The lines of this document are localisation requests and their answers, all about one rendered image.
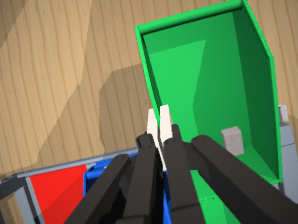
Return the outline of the dark grey metal shelf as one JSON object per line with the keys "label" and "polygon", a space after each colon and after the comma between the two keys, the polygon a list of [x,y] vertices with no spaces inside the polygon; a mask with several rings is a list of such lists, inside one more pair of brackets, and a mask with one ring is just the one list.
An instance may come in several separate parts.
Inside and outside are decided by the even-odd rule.
{"label": "dark grey metal shelf", "polygon": [[[279,115],[283,182],[273,186],[298,203],[298,155],[292,125],[283,123],[286,105],[279,105]],[[83,198],[84,173],[123,153],[132,157],[138,147],[0,176],[0,200],[14,192],[25,224],[63,224]],[[206,224],[241,224],[219,197],[199,202]]]}

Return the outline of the blue bin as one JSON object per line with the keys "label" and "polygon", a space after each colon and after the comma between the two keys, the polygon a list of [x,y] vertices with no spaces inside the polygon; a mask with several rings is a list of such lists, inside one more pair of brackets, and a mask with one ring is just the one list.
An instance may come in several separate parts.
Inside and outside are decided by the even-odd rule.
{"label": "blue bin", "polygon": [[[107,167],[108,164],[109,164],[109,162],[100,164],[99,166],[94,168],[91,172],[89,172],[83,178],[83,197],[88,192],[88,190],[91,188],[92,184],[98,179],[98,177],[101,175],[101,173],[104,171],[104,169]],[[164,220],[163,220],[163,224],[172,224],[171,215],[170,215],[171,203],[170,203],[168,177],[167,177],[166,171],[164,171],[164,173],[165,173],[165,192],[164,192]],[[96,178],[96,179],[94,179],[94,178]],[[166,215],[165,215],[165,213],[166,213]]]}

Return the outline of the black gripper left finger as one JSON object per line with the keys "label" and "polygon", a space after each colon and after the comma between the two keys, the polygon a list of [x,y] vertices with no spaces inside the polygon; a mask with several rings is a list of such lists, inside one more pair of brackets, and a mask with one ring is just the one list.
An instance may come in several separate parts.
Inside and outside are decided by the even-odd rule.
{"label": "black gripper left finger", "polygon": [[138,153],[115,156],[63,224],[163,224],[167,169],[153,108],[135,140]]}

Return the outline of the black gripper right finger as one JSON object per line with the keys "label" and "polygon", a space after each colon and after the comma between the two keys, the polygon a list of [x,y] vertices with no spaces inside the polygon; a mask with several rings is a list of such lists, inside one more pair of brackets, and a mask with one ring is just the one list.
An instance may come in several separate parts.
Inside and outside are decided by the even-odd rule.
{"label": "black gripper right finger", "polygon": [[298,203],[211,137],[182,141],[168,105],[160,106],[160,117],[172,224],[206,224],[190,170],[198,170],[241,224],[298,224]]}

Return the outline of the green bin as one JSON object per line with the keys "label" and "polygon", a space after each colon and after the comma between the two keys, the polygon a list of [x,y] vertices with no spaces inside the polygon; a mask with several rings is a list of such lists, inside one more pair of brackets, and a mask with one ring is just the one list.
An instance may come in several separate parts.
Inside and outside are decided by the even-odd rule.
{"label": "green bin", "polygon": [[249,5],[165,17],[136,37],[159,129],[164,105],[184,142],[207,135],[224,147],[221,130],[237,126],[244,154],[235,157],[270,184],[283,182],[274,57]]}

